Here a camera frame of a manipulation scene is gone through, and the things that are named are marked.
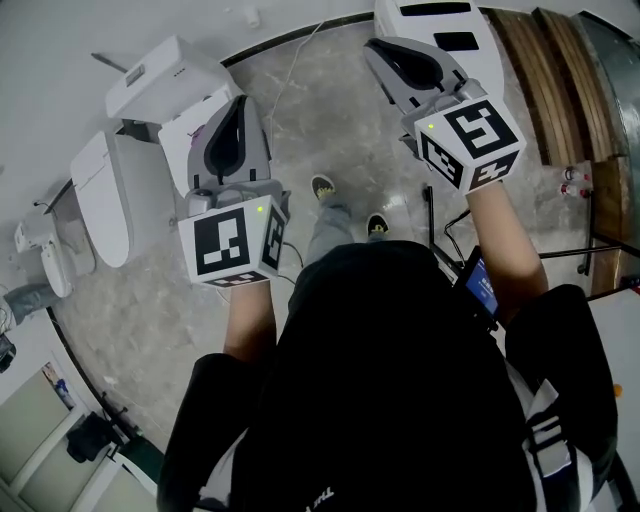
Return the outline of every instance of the metal frame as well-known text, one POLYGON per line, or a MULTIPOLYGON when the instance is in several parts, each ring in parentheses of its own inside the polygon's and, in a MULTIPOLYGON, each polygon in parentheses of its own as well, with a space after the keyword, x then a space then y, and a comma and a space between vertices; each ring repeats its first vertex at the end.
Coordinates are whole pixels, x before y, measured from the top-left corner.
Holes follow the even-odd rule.
MULTIPOLYGON (((434 215, 433 215, 433 188, 431 186, 426 186, 422 189, 422 198, 424 202, 427 203, 427 216, 428 216, 428 226, 429 226, 429 242, 428 247, 433 251, 433 253, 440 258, 443 263, 445 263, 455 274, 459 276, 462 272, 462 266, 456 262, 451 256, 449 256, 444 249, 442 249, 435 242, 435 227, 434 227, 434 215)), ((624 244, 617 240, 613 240, 608 236, 597 234, 593 232, 593 213, 590 214, 590 229, 589 229, 589 244, 592 243, 594 239, 598 239, 601 242, 604 242, 609 245, 601 246, 601 247, 585 247, 582 249, 569 249, 566 251, 554 251, 554 252, 541 252, 539 254, 540 259, 552 259, 552 258, 564 258, 567 256, 579 256, 581 254, 586 255, 585 262, 578 267, 578 272, 580 274, 584 274, 586 276, 589 275, 589 266, 591 265, 591 254, 596 252, 605 252, 605 251, 617 251, 621 250, 636 258, 640 258, 640 250, 635 247, 631 247, 630 245, 624 244)))

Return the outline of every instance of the wooden panel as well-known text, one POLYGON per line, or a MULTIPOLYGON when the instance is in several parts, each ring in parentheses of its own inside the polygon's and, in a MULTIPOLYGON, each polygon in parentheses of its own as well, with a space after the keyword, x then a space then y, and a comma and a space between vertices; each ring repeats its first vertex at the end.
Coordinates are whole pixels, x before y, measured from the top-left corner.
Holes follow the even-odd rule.
POLYGON ((593 255, 591 295, 610 292, 618 286, 622 257, 623 253, 619 250, 599 252, 593 255))
POLYGON ((578 123, 564 80, 544 35, 530 14, 489 10, 531 113, 542 163, 567 166, 584 160, 578 123))
POLYGON ((631 212, 624 193, 623 161, 616 158, 592 165, 595 233, 626 242, 631 235, 631 212))
POLYGON ((593 61, 571 20, 561 14, 536 9, 541 28, 564 79, 578 120, 585 157, 603 161, 614 150, 613 124, 593 61))

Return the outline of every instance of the black stand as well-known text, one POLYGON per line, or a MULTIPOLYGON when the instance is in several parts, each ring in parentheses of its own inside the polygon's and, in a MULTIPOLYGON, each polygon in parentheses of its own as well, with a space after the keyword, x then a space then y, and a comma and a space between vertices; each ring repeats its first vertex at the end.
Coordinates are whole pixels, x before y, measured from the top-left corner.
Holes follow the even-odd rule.
MULTIPOLYGON (((442 260, 442 262, 447 265, 447 267, 449 267, 455 274, 456 276, 460 276, 460 274, 462 273, 462 265, 460 265, 458 262, 454 261, 453 258, 451 258, 451 256, 449 256, 438 244, 436 244, 435 242, 435 228, 434 228, 434 221, 433 221, 433 188, 430 186, 426 186, 425 188, 422 189, 422 198, 424 199, 424 202, 427 203, 427 225, 429 226, 429 243, 428 243, 428 247, 429 249, 431 249, 431 251, 433 251, 433 253, 440 258, 440 260, 442 260)), ((627 244, 623 244, 622 242, 618 242, 616 240, 613 240, 612 238, 609 238, 608 236, 605 235, 601 235, 601 234, 596 234, 594 233, 594 208, 593 208, 593 204, 590 204, 589 206, 589 245, 592 244, 594 239, 600 240, 601 242, 604 242, 606 244, 606 246, 601 246, 601 247, 585 247, 583 249, 569 249, 566 251, 555 251, 555 252, 542 252, 539 254, 540 259, 545 260, 545 259, 551 259, 551 258, 564 258, 567 256, 579 256, 581 254, 586 255, 585 257, 585 261, 578 266, 578 273, 580 274, 584 274, 585 276, 589 275, 589 267, 591 266, 591 254, 596 253, 596 252, 604 252, 604 251, 617 251, 617 250, 621 250, 624 251, 628 254, 631 254, 632 256, 635 256, 636 258, 640 258, 640 250, 636 249, 635 247, 632 247, 630 245, 627 244)), ((632 288, 636 286, 635 284, 633 284, 633 282, 631 283, 627 283, 626 285, 620 287, 620 288, 616 288, 615 290, 612 290, 610 292, 606 292, 603 294, 600 294, 598 296, 592 296, 589 297, 589 300, 593 300, 596 298, 601 298, 603 296, 606 295, 611 295, 612 293, 616 293, 618 291, 622 291, 622 290, 626 290, 628 288, 632 288)))

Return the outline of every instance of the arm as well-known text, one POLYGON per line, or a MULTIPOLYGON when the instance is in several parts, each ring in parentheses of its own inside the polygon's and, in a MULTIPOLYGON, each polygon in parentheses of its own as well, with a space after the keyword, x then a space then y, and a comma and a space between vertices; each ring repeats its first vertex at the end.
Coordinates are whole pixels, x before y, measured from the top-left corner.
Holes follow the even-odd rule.
POLYGON ((549 289, 547 275, 502 183, 469 194, 467 201, 506 325, 524 304, 549 289))
POLYGON ((269 281, 233 288, 223 352, 245 363, 259 363, 275 346, 269 281))

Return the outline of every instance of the black shirt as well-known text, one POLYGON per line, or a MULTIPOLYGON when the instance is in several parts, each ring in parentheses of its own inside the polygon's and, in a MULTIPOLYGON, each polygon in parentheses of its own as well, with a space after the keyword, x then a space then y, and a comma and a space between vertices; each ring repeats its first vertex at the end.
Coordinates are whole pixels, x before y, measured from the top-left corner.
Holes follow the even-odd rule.
MULTIPOLYGON (((220 457, 231 510, 535 510, 524 414, 494 339, 461 311, 431 252, 412 242, 334 249, 300 275, 263 368, 198 361, 159 485, 191 510, 220 457)), ((615 452, 611 376, 584 294, 562 286, 511 322, 507 357, 533 392, 548 378, 572 442, 615 452)))

